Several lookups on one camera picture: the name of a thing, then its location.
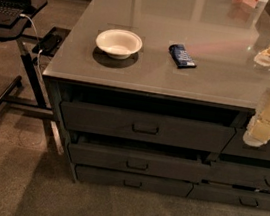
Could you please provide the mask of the dark grey drawer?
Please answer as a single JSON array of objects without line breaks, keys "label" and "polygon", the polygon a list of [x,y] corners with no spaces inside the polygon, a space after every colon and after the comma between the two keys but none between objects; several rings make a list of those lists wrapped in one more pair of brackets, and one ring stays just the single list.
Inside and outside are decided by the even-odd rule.
[{"label": "dark grey drawer", "polygon": [[98,106],[61,103],[66,129],[219,153],[233,138],[232,127],[183,118]]},{"label": "dark grey drawer", "polygon": [[88,166],[76,165],[75,173],[80,182],[126,187],[172,196],[186,197],[193,190],[193,185],[185,181]]},{"label": "dark grey drawer", "polygon": [[147,176],[197,183],[210,171],[210,165],[202,161],[201,152],[169,145],[81,134],[67,148],[74,164]]}]

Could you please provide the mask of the right top drawer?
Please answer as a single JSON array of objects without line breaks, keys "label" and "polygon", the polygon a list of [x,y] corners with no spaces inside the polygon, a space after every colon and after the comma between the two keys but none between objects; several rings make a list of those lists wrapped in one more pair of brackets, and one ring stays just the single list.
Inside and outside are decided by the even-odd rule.
[{"label": "right top drawer", "polygon": [[237,129],[234,137],[223,149],[223,154],[270,160],[270,141],[261,147],[251,147],[243,141],[244,129]]}]

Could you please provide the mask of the dark grey bottom drawer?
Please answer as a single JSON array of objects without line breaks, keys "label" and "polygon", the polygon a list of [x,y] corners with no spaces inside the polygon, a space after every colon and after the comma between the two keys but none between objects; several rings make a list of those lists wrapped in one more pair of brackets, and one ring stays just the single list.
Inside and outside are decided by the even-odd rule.
[{"label": "dark grey bottom drawer", "polygon": [[193,190],[193,185],[185,181],[88,166],[76,165],[75,173],[80,182],[126,187],[172,196],[186,197]]}]

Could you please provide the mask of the dark grey top drawer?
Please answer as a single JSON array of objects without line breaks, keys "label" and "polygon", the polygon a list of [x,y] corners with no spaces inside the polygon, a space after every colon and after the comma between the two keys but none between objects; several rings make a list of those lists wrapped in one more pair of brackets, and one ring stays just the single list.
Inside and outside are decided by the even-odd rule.
[{"label": "dark grey top drawer", "polygon": [[98,106],[61,103],[66,129],[219,153],[233,138],[232,127],[183,118]]}]

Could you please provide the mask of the plate with food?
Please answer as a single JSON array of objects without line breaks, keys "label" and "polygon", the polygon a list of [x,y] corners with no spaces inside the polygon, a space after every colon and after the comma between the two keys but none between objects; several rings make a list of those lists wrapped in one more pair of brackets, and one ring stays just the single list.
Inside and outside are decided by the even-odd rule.
[{"label": "plate with food", "polygon": [[270,66],[270,46],[267,47],[265,50],[262,50],[257,55],[255,55],[255,58],[253,59],[254,62],[256,62],[259,65],[262,65],[263,67],[269,67]]}]

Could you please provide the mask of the blue snack bar packet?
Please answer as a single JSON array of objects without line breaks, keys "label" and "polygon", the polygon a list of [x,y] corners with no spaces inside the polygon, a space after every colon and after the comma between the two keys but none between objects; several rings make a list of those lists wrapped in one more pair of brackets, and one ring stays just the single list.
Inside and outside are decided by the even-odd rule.
[{"label": "blue snack bar packet", "polygon": [[173,61],[176,63],[178,68],[196,68],[197,65],[188,52],[185,49],[183,44],[173,44],[169,46],[169,53],[173,58]]}]

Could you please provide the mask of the white ceramic bowl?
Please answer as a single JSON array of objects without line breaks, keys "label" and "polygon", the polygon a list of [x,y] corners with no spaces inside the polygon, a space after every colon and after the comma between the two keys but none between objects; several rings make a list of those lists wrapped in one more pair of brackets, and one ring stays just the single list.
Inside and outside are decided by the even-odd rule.
[{"label": "white ceramic bowl", "polygon": [[98,34],[95,43],[111,58],[124,60],[140,51],[143,41],[131,31],[112,29]]}]

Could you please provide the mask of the black smartphone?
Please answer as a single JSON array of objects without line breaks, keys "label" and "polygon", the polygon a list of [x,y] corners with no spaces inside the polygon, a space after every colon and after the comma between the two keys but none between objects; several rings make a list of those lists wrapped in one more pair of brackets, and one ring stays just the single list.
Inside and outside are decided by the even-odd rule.
[{"label": "black smartphone", "polygon": [[51,51],[54,50],[54,48],[56,48],[60,44],[61,40],[62,38],[60,35],[47,34],[46,37],[44,37],[40,43],[41,50],[43,52],[50,53]]}]

